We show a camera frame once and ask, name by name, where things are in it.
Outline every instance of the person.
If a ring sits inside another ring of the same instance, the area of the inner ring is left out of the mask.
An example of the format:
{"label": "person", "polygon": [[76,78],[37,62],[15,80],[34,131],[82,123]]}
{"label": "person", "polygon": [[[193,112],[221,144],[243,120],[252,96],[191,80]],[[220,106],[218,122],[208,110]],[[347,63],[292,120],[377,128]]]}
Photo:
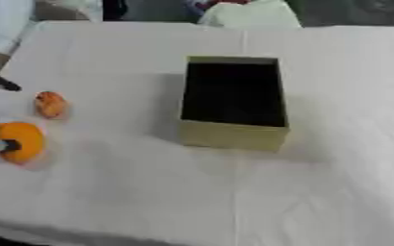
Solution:
{"label": "person", "polygon": [[112,21],[126,11],[125,0],[0,0],[0,70],[33,18]]}

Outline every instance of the box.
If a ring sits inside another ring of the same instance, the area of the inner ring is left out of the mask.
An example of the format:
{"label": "box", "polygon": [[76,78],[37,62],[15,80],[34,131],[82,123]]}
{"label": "box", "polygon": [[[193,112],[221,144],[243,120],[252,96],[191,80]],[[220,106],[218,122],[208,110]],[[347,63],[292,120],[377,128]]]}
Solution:
{"label": "box", "polygon": [[278,151],[289,131],[278,60],[189,58],[180,117],[184,145]]}

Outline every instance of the cardboard box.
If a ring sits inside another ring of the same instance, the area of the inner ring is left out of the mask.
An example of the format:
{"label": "cardboard box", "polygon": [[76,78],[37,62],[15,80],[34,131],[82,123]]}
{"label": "cardboard box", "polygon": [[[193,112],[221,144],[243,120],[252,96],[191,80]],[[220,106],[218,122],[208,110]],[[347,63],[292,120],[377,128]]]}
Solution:
{"label": "cardboard box", "polygon": [[288,131],[278,60],[189,58],[183,144],[278,151]]}

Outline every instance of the white cloth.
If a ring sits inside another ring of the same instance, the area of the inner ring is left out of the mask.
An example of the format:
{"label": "white cloth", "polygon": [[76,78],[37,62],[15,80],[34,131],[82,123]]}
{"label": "white cloth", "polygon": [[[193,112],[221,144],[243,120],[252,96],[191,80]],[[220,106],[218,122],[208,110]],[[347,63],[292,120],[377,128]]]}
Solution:
{"label": "white cloth", "polygon": [[34,0],[0,0],[0,53],[12,51],[29,25],[34,6]]}
{"label": "white cloth", "polygon": [[[36,0],[0,0],[0,53],[9,55],[24,31],[32,26]],[[103,20],[101,0],[47,0],[54,5],[77,10],[92,21]]]}
{"label": "white cloth", "polygon": [[219,3],[205,12],[199,24],[227,28],[301,27],[284,0],[258,0],[246,5]]}
{"label": "white cloth", "polygon": [[[175,141],[192,55],[280,59],[279,154]],[[394,246],[394,28],[46,23],[1,75],[24,89],[0,91],[0,117],[39,124],[53,154],[35,171],[0,161],[4,227],[98,234],[91,246]],[[42,90],[68,120],[32,115]]]}

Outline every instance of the tablecloth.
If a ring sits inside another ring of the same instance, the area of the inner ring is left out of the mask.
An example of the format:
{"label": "tablecloth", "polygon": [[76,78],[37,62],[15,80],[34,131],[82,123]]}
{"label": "tablecloth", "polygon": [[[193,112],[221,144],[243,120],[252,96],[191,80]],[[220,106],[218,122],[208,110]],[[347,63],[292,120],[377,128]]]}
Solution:
{"label": "tablecloth", "polygon": [[[189,55],[280,59],[280,153],[178,143]],[[394,28],[44,23],[2,76],[24,89],[0,91],[0,113],[41,125],[50,159],[0,161],[0,227],[86,245],[394,245]],[[46,89],[68,120],[34,116]]]}

